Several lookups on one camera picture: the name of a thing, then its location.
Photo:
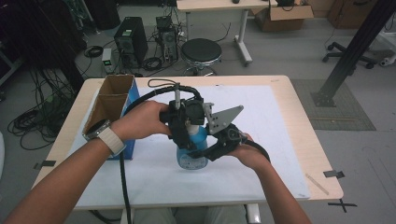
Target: person's left arm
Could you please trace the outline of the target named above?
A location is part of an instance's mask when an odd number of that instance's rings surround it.
[[[145,102],[113,122],[110,128],[121,140],[170,134],[159,119],[160,112],[166,109],[165,104]],[[110,152],[101,139],[89,141],[41,180],[5,223],[63,223]]]

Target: gray floor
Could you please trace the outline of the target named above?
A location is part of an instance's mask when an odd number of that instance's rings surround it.
[[[334,30],[326,19],[306,20],[302,30],[280,33],[263,33],[253,20],[247,22],[246,43],[254,62],[245,67],[241,55],[236,50],[233,35],[238,32],[238,23],[232,23],[230,34],[221,41],[222,63],[214,68],[221,76],[235,75],[287,75],[290,78],[327,78],[337,63],[330,59],[323,63],[321,58],[326,49],[324,44],[338,41],[347,45],[355,30]],[[146,32],[151,34],[152,27]],[[194,25],[194,36],[219,39],[225,34],[221,24]],[[89,35],[89,45],[103,45],[112,40],[113,31],[100,35]],[[371,52],[382,59],[383,46],[374,43]],[[153,53],[150,45],[148,56]],[[85,70],[89,60],[82,55],[77,64]],[[181,76],[186,64],[174,66],[154,75],[154,77]],[[20,138],[7,131],[7,125],[19,114],[35,105],[35,86],[23,67],[2,88],[7,99],[0,103],[0,131],[6,144],[4,172],[0,181],[0,222],[32,187],[38,171],[33,169],[43,161],[50,147],[36,151],[26,151],[20,147]],[[147,76],[143,70],[135,71]],[[89,77],[105,75],[98,60],[93,60],[87,71]],[[333,169],[343,171],[346,177],[340,179],[344,190],[344,203],[354,203],[357,207],[347,207],[346,213],[340,206],[329,206],[328,202],[301,202],[314,223],[394,223],[396,221],[396,65],[376,66],[372,70],[359,63],[355,74],[346,79],[356,99],[370,118],[375,132],[316,131]],[[41,144],[38,135],[28,136],[29,144]],[[268,205],[260,204],[262,223],[273,223]],[[194,210],[177,212],[180,223],[198,223],[199,216],[184,215]],[[120,211],[104,211],[109,217],[118,217]],[[101,223],[88,212],[73,212],[66,223]]]

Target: bottle label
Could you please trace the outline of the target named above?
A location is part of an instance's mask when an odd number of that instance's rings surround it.
[[[206,166],[206,158],[193,159],[188,155],[182,155],[180,157],[180,166],[187,170],[198,170]]]

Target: person's right arm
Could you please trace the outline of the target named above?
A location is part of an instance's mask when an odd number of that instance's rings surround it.
[[[267,202],[275,223],[311,223],[305,211],[291,195],[271,163],[260,151],[248,145],[241,145],[230,153],[244,165],[256,172],[262,183]]]

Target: watch strap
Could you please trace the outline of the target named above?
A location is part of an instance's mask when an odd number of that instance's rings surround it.
[[[101,131],[98,137],[110,148],[113,157],[119,155],[125,148],[125,144],[109,127]]]

